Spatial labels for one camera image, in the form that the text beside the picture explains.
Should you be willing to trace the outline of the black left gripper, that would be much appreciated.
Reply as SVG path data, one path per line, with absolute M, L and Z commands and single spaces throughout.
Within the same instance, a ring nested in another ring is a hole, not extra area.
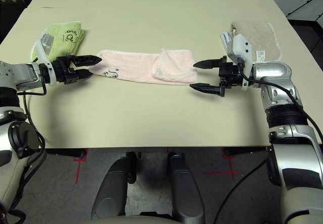
M 56 75 L 56 81 L 64 84 L 75 83 L 77 80 L 89 78 L 92 73 L 89 70 L 74 70 L 70 67 L 73 63 L 76 67 L 90 67 L 101 62 L 100 57 L 94 55 L 68 55 L 57 57 L 52 61 L 52 67 Z

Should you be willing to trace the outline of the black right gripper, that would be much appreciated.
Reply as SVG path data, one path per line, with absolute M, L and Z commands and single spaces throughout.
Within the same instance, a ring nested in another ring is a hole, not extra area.
M 194 90 L 202 93 L 225 96 L 225 90 L 234 86 L 241 86 L 243 77 L 239 72 L 239 68 L 233 62 L 227 62 L 227 57 L 221 59 L 203 60 L 196 62 L 193 67 L 200 69 L 213 69 L 219 67 L 220 86 L 212 86 L 206 83 L 195 83 L 189 86 Z

